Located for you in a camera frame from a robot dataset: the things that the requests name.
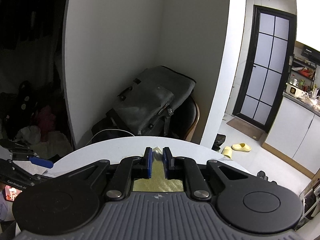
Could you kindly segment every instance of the chair backrest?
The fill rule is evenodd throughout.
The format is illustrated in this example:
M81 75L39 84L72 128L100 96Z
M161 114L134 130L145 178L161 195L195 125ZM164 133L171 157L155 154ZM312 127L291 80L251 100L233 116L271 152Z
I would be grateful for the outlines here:
M191 141L199 121L199 107L189 96L175 111L170 121L170 130L179 139Z

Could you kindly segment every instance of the kitchen countertop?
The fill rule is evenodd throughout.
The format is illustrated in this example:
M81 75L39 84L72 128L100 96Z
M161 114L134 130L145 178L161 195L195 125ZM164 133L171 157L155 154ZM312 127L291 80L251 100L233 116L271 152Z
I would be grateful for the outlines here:
M320 112L318 112L317 110L315 110L312 106L309 106L307 105L306 103L300 101L299 99L293 97L293 96L290 96L289 94L287 94L286 92L283 92L282 95L285 97L285 98L288 98L290 99L291 101L299 104L300 106L303 106L305 109L308 109L309 111L313 112L314 114L316 114L317 116L320 117Z

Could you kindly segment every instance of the yellow slipper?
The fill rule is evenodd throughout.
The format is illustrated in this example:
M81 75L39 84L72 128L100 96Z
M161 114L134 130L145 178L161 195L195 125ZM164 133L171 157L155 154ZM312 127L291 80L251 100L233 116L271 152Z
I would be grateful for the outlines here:
M226 146L221 154L231 159L232 149L229 146Z
M245 143L233 144L231 148L235 151L250 152L251 147Z

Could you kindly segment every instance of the smartphone screen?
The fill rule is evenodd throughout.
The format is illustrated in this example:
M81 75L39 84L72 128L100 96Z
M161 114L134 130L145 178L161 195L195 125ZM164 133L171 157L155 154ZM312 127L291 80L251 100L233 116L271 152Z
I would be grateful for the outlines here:
M13 202L22 191L11 186L5 186L2 192L5 200Z

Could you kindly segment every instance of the door mat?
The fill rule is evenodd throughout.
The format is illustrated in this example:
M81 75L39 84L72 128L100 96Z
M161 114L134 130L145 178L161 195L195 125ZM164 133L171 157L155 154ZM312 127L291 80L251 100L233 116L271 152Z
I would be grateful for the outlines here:
M245 135L249 136L252 139L255 139L256 141L259 141L262 136L262 131L253 126L252 124L247 123L244 120L234 118L227 122L227 125L233 127L234 129L244 133Z

